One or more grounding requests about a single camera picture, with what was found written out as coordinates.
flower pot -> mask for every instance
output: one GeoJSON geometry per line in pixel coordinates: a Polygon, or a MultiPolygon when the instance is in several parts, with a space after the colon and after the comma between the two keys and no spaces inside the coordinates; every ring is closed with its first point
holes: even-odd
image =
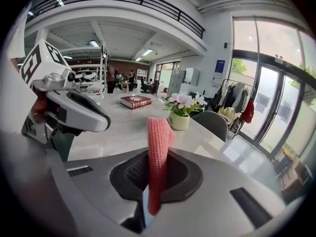
{"type": "Polygon", "coordinates": [[[190,116],[181,117],[176,115],[174,112],[171,112],[167,120],[173,129],[185,130],[189,126],[190,116]]]}

white flower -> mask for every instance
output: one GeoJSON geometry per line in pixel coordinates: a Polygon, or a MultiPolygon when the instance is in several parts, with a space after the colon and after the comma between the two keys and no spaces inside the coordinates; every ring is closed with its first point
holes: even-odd
{"type": "Polygon", "coordinates": [[[178,102],[179,96],[180,96],[179,94],[173,93],[172,96],[168,99],[168,101],[169,102],[175,102],[175,101],[178,102]]]}
{"type": "Polygon", "coordinates": [[[196,101],[201,105],[207,105],[207,103],[204,101],[204,97],[200,96],[198,92],[196,95],[196,101]]]}
{"type": "Polygon", "coordinates": [[[192,96],[179,95],[178,102],[180,103],[178,108],[182,109],[183,107],[191,107],[192,104],[192,96]]]}

poster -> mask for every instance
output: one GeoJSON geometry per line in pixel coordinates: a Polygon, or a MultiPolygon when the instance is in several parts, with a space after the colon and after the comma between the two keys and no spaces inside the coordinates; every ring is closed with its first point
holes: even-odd
{"type": "Polygon", "coordinates": [[[221,79],[224,71],[224,60],[217,60],[216,62],[216,67],[215,67],[215,72],[214,72],[214,78],[221,79]]]}

ceiling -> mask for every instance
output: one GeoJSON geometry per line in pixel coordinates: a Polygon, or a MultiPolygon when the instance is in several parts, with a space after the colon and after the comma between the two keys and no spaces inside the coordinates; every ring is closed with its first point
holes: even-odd
{"type": "MultiPolygon", "coordinates": [[[[65,21],[58,27],[49,29],[46,41],[61,50],[63,55],[74,59],[100,59],[100,50],[92,48],[89,42],[95,40],[101,46],[102,39],[106,42],[110,57],[118,59],[135,60],[140,57],[142,62],[150,62],[173,54],[195,54],[170,36],[138,25],[106,18],[99,18],[94,22],[101,36],[96,34],[90,21],[65,21]],[[147,49],[152,49],[153,52],[142,56],[147,49]]],[[[35,39],[36,33],[25,38],[26,54],[34,47],[35,39]]]]}

gray chair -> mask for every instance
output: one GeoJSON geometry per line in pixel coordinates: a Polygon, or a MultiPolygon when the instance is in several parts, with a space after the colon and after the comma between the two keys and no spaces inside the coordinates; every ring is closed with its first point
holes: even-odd
{"type": "Polygon", "coordinates": [[[214,133],[222,141],[226,142],[227,122],[221,115],[215,112],[205,111],[192,117],[192,119],[214,133]]]}

